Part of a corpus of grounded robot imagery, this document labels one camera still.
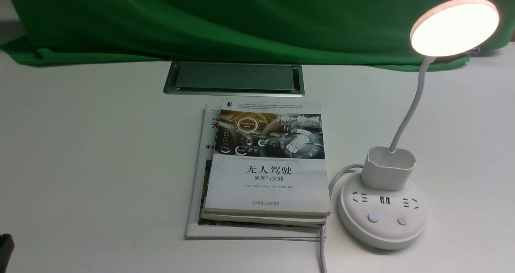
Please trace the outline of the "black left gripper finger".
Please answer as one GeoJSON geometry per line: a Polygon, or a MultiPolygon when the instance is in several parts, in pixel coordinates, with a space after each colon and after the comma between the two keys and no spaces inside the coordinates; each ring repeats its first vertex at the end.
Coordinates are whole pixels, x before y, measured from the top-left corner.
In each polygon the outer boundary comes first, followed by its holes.
{"type": "Polygon", "coordinates": [[[7,271],[8,263],[14,251],[15,244],[10,234],[0,235],[0,272],[7,271]]]}

